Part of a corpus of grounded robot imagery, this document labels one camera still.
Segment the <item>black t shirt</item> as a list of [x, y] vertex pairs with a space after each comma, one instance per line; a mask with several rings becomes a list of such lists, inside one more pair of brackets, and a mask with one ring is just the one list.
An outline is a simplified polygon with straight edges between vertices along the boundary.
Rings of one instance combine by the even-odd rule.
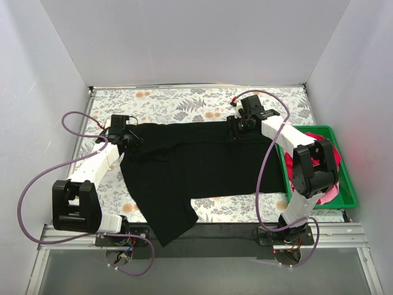
[[232, 141], [226, 122], [142, 124], [143, 144], [126, 152], [120, 169], [126, 188], [162, 246], [191, 229], [193, 199], [284, 192], [270, 139]]

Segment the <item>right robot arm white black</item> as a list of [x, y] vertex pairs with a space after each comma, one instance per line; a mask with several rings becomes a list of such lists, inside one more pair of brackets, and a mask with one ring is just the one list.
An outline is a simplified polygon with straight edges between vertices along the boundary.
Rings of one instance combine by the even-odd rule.
[[235, 107], [235, 115], [228, 117], [228, 121], [236, 140], [259, 131], [272, 140], [266, 156], [278, 145], [292, 158], [292, 197], [277, 227], [264, 227], [274, 239], [292, 244], [305, 232], [317, 202], [338, 183], [337, 150], [327, 138], [306, 135], [289, 123], [288, 116], [265, 109], [258, 95], [242, 93], [230, 104]]

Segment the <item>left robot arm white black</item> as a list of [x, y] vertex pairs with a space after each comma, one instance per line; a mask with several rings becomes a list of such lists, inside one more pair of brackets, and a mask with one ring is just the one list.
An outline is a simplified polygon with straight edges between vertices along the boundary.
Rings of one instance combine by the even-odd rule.
[[89, 234], [109, 234], [118, 246], [130, 241], [131, 232], [123, 226], [124, 217], [105, 213], [101, 209], [97, 188], [110, 167], [124, 153], [140, 147], [143, 140], [130, 127], [128, 115], [112, 115], [95, 139], [91, 155], [66, 180], [58, 180], [52, 187], [53, 226]]

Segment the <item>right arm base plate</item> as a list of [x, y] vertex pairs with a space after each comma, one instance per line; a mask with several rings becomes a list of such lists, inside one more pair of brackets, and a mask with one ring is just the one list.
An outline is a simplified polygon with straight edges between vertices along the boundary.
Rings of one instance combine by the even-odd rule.
[[314, 237], [309, 225], [271, 232], [262, 226], [252, 231], [254, 240], [260, 246], [284, 246], [286, 250], [299, 250], [301, 246], [313, 246]]

